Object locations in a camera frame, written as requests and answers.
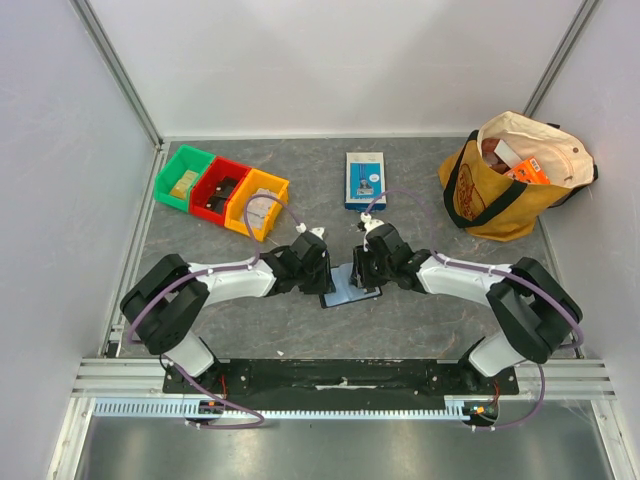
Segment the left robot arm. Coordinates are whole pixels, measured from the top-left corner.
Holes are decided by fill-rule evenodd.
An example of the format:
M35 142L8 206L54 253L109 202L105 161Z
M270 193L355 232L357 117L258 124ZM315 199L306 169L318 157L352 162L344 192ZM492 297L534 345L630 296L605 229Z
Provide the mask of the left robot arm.
M148 352L165 356L185 372L196 391L210 392L220 380L216 358L193 331L201 310L238 298L266 298L296 288L306 295L335 291L330 256L320 227L290 245L256 258L226 264L188 263L178 254L163 257L125 294L120 311Z

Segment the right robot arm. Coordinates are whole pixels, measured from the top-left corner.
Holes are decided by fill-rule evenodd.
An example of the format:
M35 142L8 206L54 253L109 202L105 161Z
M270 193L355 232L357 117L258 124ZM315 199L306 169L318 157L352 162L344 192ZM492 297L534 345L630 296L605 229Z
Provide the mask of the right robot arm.
M420 294L448 295L488 307L500 332L476 342L458 368L458 381L477 394L494 376L525 360L544 364L559 349L583 341L577 303L536 260L489 265L460 261L428 249L412 250L390 223L369 217L359 223L361 245L353 249L351 283L374 289L388 283Z

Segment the black card holder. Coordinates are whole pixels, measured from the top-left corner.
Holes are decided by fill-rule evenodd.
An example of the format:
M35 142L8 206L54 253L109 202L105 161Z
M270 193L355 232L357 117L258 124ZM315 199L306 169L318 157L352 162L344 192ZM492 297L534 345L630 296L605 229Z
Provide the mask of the black card holder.
M379 287L363 289L351 283L352 263L345 263L331 269L331 277L335 291L322 294L320 304L324 309L355 303L368 299L375 299L382 295Z

